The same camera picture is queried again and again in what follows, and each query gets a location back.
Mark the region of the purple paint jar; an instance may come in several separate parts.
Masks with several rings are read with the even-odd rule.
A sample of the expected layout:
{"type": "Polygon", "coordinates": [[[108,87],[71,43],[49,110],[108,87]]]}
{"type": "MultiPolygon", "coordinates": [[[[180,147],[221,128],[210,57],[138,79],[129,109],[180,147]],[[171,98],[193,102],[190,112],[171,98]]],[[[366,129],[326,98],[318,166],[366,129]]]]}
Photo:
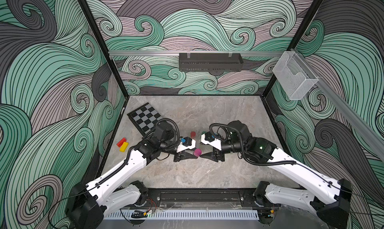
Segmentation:
{"type": "Polygon", "coordinates": [[[195,149],[194,152],[193,152],[193,154],[194,154],[195,157],[198,158],[198,157],[201,156],[202,151],[201,151],[201,149],[195,149]]]}

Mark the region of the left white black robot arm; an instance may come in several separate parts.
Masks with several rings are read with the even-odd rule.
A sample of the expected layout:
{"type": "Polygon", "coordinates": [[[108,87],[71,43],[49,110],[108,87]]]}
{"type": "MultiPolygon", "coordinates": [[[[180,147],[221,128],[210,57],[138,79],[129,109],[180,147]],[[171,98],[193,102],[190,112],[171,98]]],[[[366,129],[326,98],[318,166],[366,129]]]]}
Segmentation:
{"type": "Polygon", "coordinates": [[[181,137],[173,120],[159,120],[139,143],[128,149],[124,160],[93,181],[72,187],[66,216],[75,229],[95,229],[109,213],[127,205],[145,205],[148,189],[143,183],[135,181],[123,189],[120,186],[162,153],[173,155],[179,162],[196,159],[197,156],[190,153],[195,149],[196,141],[181,137]]]}

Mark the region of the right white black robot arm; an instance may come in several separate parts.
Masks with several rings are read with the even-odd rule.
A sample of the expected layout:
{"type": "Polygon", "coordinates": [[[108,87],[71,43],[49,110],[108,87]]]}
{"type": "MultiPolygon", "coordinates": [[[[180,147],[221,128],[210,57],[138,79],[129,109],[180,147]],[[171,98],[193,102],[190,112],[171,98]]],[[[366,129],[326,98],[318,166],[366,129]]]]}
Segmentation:
{"type": "Polygon", "coordinates": [[[270,141],[253,137],[240,121],[228,125],[211,124],[209,131],[201,135],[201,143],[213,147],[212,153],[203,154],[201,158],[223,162],[226,154],[237,153],[247,163],[269,167],[301,185],[300,189],[293,189],[260,182],[255,197],[262,207],[282,204],[299,208],[335,229],[346,229],[350,217],[363,220],[384,217],[380,213],[367,212],[367,198],[355,192],[350,173],[337,169],[338,178],[334,179],[325,174],[325,169],[317,172],[270,141]]]}

